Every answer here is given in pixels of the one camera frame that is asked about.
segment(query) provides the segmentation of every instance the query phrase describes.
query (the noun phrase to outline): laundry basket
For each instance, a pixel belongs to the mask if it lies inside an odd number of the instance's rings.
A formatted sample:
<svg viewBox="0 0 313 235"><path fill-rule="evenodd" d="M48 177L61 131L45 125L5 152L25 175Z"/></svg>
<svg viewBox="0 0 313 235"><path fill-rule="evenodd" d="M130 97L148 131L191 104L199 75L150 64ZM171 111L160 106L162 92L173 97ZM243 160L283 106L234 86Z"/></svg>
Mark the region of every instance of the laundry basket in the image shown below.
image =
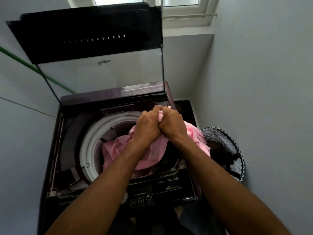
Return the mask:
<svg viewBox="0 0 313 235"><path fill-rule="evenodd" d="M201 130L211 148L211 158L222 166L236 180L242 182L245 174L245 161L233 139L222 129L208 127Z"/></svg>

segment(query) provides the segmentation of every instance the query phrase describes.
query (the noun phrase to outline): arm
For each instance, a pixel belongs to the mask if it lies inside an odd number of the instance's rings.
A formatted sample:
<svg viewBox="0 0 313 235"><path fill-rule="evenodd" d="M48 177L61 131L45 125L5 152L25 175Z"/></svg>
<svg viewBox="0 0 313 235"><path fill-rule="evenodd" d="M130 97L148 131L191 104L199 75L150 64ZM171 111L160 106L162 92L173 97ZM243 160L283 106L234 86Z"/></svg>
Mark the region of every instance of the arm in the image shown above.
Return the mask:
<svg viewBox="0 0 313 235"><path fill-rule="evenodd" d="M150 112L143 111L133 138L119 157L63 211L46 235L107 233L137 163L150 144L161 135L158 127L160 108L155 106Z"/></svg>
<svg viewBox="0 0 313 235"><path fill-rule="evenodd" d="M195 172L205 197L230 234L291 235L260 199L189 138L178 111L167 107L162 111L161 131L182 152Z"/></svg>

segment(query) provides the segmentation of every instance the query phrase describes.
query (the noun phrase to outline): button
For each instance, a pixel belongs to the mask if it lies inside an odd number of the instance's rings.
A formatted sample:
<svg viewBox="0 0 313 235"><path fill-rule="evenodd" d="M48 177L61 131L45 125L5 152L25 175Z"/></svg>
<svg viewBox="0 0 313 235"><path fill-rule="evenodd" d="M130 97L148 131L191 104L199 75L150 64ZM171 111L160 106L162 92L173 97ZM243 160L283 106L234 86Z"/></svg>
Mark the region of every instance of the button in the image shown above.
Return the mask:
<svg viewBox="0 0 313 235"><path fill-rule="evenodd" d="M134 207L136 205L136 201L135 200L131 200L131 207Z"/></svg>
<svg viewBox="0 0 313 235"><path fill-rule="evenodd" d="M151 196L147 196L147 203L152 202L152 197Z"/></svg>
<svg viewBox="0 0 313 235"><path fill-rule="evenodd" d="M144 204L145 200L143 198L139 198L138 199L138 204L142 205Z"/></svg>

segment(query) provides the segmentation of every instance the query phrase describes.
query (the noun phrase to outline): forearm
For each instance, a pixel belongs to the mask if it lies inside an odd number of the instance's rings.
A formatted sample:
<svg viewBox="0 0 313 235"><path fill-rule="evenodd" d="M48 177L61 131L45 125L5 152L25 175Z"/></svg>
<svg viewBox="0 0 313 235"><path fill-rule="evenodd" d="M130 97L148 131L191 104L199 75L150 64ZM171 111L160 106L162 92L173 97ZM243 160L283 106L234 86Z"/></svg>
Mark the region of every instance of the forearm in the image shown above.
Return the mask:
<svg viewBox="0 0 313 235"><path fill-rule="evenodd" d="M106 234L148 146L131 140L119 157L59 216L46 235Z"/></svg>
<svg viewBox="0 0 313 235"><path fill-rule="evenodd" d="M184 154L207 200L231 234L290 234L260 199L192 140L178 140L174 145Z"/></svg>

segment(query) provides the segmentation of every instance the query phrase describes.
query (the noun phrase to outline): hand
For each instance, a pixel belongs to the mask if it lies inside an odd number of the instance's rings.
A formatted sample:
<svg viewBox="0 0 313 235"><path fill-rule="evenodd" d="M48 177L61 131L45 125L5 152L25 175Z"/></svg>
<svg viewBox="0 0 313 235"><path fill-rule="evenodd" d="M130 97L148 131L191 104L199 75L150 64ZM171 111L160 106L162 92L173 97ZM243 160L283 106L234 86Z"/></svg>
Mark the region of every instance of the hand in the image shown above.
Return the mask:
<svg viewBox="0 0 313 235"><path fill-rule="evenodd" d="M159 129L159 111L162 106L155 106L153 110L147 112L143 111L139 117L134 131L133 140L143 143L148 147L151 143L161 136Z"/></svg>
<svg viewBox="0 0 313 235"><path fill-rule="evenodd" d="M171 110L168 107L162 107L163 118L159 124L162 133L173 143L179 143L189 140L186 125L182 115L177 110Z"/></svg>

